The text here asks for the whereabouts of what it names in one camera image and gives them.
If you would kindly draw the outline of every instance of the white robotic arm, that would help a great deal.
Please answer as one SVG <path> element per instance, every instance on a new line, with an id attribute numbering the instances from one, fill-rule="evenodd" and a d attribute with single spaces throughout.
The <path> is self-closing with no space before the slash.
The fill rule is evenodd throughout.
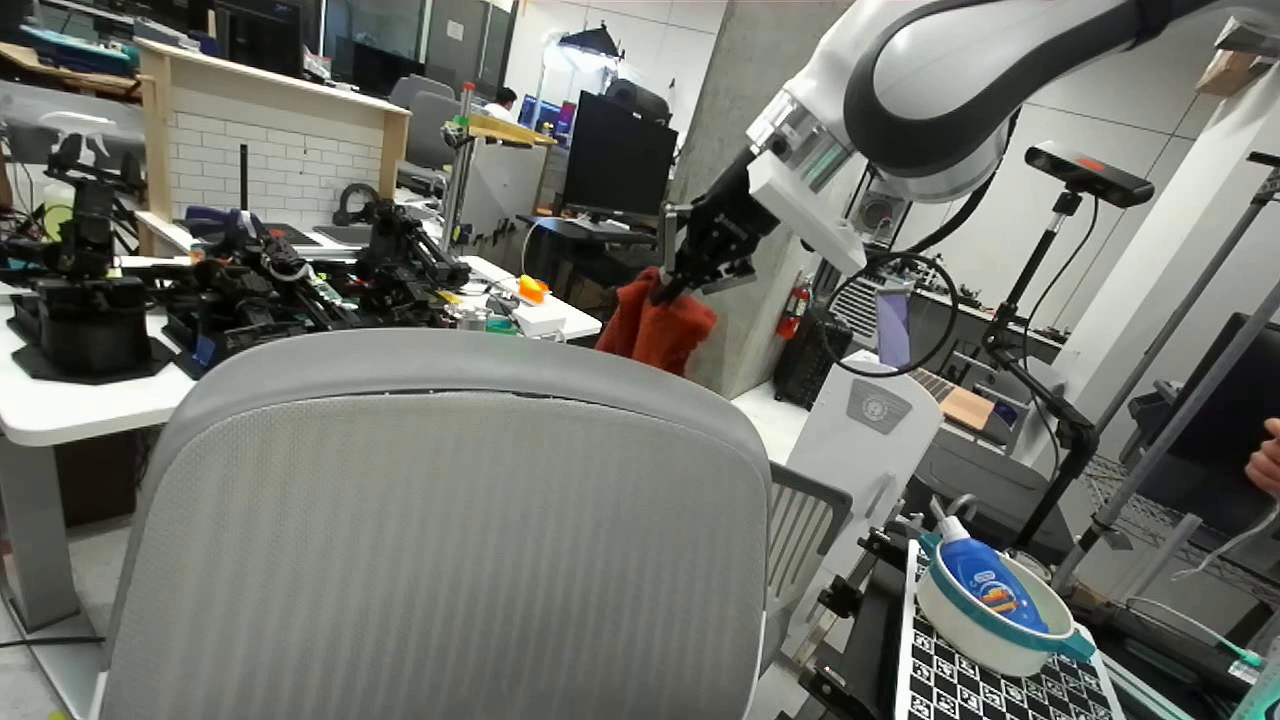
<path id="1" fill-rule="evenodd" d="M 857 157 L 909 201 L 981 187 L 1017 109 L 1075 64 L 1139 43 L 1210 0 L 857 0 L 749 126 L 749 148 L 683 214 L 670 293 L 751 277 L 775 224 L 843 272 Z"/>

